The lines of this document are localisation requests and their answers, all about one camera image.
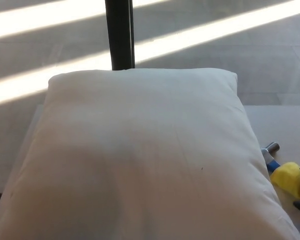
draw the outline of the white pillow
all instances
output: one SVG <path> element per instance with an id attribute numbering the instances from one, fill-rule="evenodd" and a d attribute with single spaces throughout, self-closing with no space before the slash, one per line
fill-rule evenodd
<path id="1" fill-rule="evenodd" d="M 0 240 L 297 240 L 220 69 L 49 82 Z"/>

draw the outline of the metal pole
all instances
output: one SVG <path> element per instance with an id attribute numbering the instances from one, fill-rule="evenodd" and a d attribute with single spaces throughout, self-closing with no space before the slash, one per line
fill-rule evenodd
<path id="1" fill-rule="evenodd" d="M 132 0 L 105 0 L 112 70 L 135 68 Z"/>

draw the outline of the sunlight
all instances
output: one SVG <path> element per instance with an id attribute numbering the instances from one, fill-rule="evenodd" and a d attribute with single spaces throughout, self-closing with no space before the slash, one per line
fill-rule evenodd
<path id="1" fill-rule="evenodd" d="M 134 0 L 134 8 L 168 0 Z M 0 12 L 0 38 L 97 17 L 104 0 L 62 0 Z"/>
<path id="2" fill-rule="evenodd" d="M 86 56 L 80 59 L 60 63 L 0 79 L 0 104 L 24 98 L 47 89 L 51 77 L 82 70 L 111 70 L 109 51 Z"/>
<path id="3" fill-rule="evenodd" d="M 300 14 L 300 0 L 293 0 L 188 28 L 136 44 L 135 60 L 148 61 L 297 14 Z"/>
<path id="4" fill-rule="evenodd" d="M 139 3 L 141 2 L 143 4 L 146 3 L 145 0 L 140 0 Z M 135 59 L 136 62 L 148 61 L 297 14 L 300 14 L 300 0 L 282 3 L 220 21 L 181 30 L 152 40 L 137 43 L 135 45 Z M 111 70 L 111 57 L 109 51 L 60 63 L 56 67 L 50 66 L 1 78 L 0 104 L 46 90 L 48 87 L 48 80 L 54 75 L 95 69 Z"/>

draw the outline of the tiled floor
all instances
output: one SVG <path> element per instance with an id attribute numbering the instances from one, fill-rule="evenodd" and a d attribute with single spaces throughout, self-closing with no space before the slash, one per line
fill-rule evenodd
<path id="1" fill-rule="evenodd" d="M 158 45 L 161 53 L 141 57 L 137 67 L 222 68 L 238 74 L 238 96 L 246 105 L 300 105 L 300 14 L 289 7 L 280 19 L 274 15 L 278 5 L 291 3 L 134 0 L 136 46 L 201 29 L 175 51 Z M 272 13 L 268 18 L 265 8 Z M 37 83 L 69 64 L 68 71 L 110 66 L 102 55 L 109 50 L 103 9 L 103 0 L 0 0 L 0 191 L 32 114 L 44 101 L 44 87 Z M 238 18 L 245 19 L 245 27 L 236 32 Z M 226 26 L 227 35 L 218 26 Z M 142 56 L 142 49 L 137 47 L 136 54 Z"/>

